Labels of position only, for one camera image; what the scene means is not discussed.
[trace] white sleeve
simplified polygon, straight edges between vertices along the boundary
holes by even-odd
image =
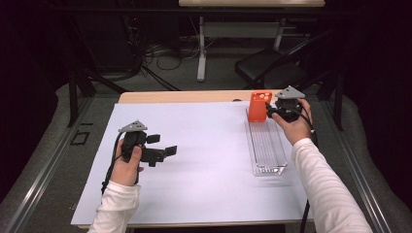
[[[310,139],[293,145],[292,161],[306,190],[317,232],[372,232],[354,197]]]
[[[140,185],[124,186],[109,181],[88,232],[125,232],[139,206],[139,192]]]

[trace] human arm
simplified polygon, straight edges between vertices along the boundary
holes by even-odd
[[[116,156],[121,154],[121,145],[122,140]],[[139,206],[140,185],[134,183],[141,156],[141,149],[135,147],[128,163],[121,156],[116,159],[101,205],[88,232],[125,232],[128,221]]]
[[[299,100],[309,120],[310,106]],[[287,123],[273,115],[292,144],[292,161],[311,204],[317,232],[372,232],[360,207],[345,184],[327,164],[325,157],[310,140],[305,119]]]

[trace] orange box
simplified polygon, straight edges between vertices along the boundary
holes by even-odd
[[[270,104],[272,92],[267,90],[255,90],[251,95],[249,105],[248,121],[264,122],[266,120],[266,103]]]

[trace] black chair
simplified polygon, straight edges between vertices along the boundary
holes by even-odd
[[[284,54],[261,50],[237,61],[235,72],[248,83],[244,89],[284,89],[291,85],[301,91],[331,75],[331,69],[311,74],[302,68],[302,61],[331,41],[332,34],[329,30],[314,36]]]

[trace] white tabletop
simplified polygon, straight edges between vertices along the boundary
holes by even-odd
[[[92,223],[118,129],[136,119],[148,126],[148,135],[161,135],[160,142],[148,148],[178,150],[156,167],[141,163],[145,171],[140,175],[140,206],[130,226],[300,221],[307,197],[291,163],[280,177],[253,175],[245,130],[248,104],[117,104],[72,224]],[[285,137],[278,143],[291,151]]]
[[[324,0],[179,0],[181,7],[322,7]]]

